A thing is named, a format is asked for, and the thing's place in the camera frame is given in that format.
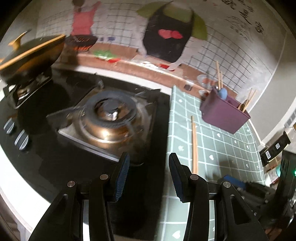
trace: qr code sticker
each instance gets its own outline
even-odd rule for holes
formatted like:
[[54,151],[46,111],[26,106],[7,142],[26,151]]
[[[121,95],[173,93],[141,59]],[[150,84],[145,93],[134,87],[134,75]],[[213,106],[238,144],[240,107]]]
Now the qr code sticker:
[[267,159],[271,158],[270,154],[269,154],[269,151],[267,151],[266,153],[266,156],[267,156]]

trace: stove knob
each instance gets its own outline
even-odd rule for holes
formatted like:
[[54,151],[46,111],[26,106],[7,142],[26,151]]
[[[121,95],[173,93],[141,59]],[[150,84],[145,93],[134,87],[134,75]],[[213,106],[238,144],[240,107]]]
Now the stove knob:
[[25,130],[22,130],[15,140],[15,146],[17,146],[19,150],[24,150],[28,145],[28,142],[29,142],[29,136],[25,132]]
[[12,118],[10,118],[6,124],[3,127],[3,130],[6,132],[6,134],[10,135],[11,132],[13,131],[13,128],[15,126],[14,121],[12,120]]

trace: green shirt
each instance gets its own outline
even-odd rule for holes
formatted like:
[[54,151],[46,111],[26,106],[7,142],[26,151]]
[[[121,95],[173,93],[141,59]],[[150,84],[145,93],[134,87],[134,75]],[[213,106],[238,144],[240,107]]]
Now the green shirt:
[[[167,4],[168,2],[152,2],[146,4],[142,8],[140,8],[137,13],[145,18],[150,18],[153,13]],[[180,20],[184,23],[188,23],[191,20],[191,11],[188,9],[182,9],[174,6],[173,4],[168,4],[164,10],[164,14],[168,17]],[[202,40],[207,40],[207,27],[205,25],[204,20],[194,13],[194,24],[192,27],[192,37]]]

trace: wall mural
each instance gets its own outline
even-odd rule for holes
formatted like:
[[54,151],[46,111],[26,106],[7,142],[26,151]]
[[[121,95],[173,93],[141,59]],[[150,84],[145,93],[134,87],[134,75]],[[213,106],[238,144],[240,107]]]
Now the wall mural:
[[168,70],[185,64],[213,80],[219,61],[242,101],[269,83],[286,30],[261,0],[43,0],[37,37],[60,33],[77,51],[94,43],[134,48],[137,58],[167,61]]

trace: white countertop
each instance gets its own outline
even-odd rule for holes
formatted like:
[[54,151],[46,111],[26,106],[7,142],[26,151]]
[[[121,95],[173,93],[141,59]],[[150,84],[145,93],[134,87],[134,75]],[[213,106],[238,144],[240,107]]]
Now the white countertop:
[[[126,82],[134,83],[150,89],[161,89],[161,92],[171,95],[171,88],[148,81],[139,77],[122,74],[114,71],[96,69],[82,66],[70,66],[65,64],[55,64],[55,68],[70,69],[79,72],[97,73]],[[0,91],[0,100],[4,98],[4,93]],[[18,173],[6,157],[0,147],[0,195],[6,202],[19,222],[30,232],[49,207],[50,203],[41,197]],[[83,224],[83,239],[89,240],[88,225]]]

